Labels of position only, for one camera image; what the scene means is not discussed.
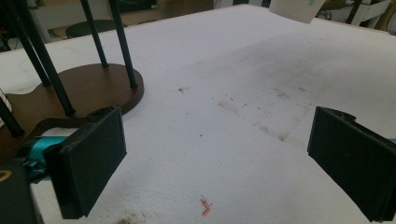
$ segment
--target white paper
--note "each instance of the white paper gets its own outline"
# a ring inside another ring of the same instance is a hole
[[[270,11],[295,21],[310,23],[325,0],[273,0]]]

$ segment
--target round wooden base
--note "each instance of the round wooden base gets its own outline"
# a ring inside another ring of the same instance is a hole
[[[25,132],[11,137],[6,126],[0,128],[0,164],[12,160],[25,139],[55,127],[78,128],[97,109],[119,105],[122,114],[130,111],[144,93],[142,76],[135,70],[134,75],[138,87],[133,90],[124,65],[111,63],[103,68],[101,64],[90,64],[63,71],[59,78],[76,110],[72,116],[66,116],[52,87],[40,85],[27,94],[8,94],[12,114]]]

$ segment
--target stain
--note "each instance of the stain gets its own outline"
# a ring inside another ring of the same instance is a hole
[[[281,99],[289,99],[290,98],[290,96],[285,91],[282,91],[280,89],[276,89],[276,93],[277,93],[277,96]]]
[[[265,133],[269,132],[268,127],[264,127],[264,126],[260,126],[260,130],[262,130]]]
[[[279,141],[284,142],[290,135],[290,133],[276,133],[271,131],[268,127],[266,126],[260,126],[260,130],[262,130],[264,133],[268,133],[269,135],[277,138]]]
[[[146,218],[148,215],[146,213],[135,213],[132,212],[127,217],[124,217],[114,224],[143,224],[147,223]]]

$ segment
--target teal component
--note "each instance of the teal component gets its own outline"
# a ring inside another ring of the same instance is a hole
[[[46,165],[46,161],[44,160],[43,151],[52,145],[62,143],[62,141],[66,139],[66,137],[41,137],[35,145],[32,147],[32,150],[29,155],[30,160],[38,160],[42,165]]]

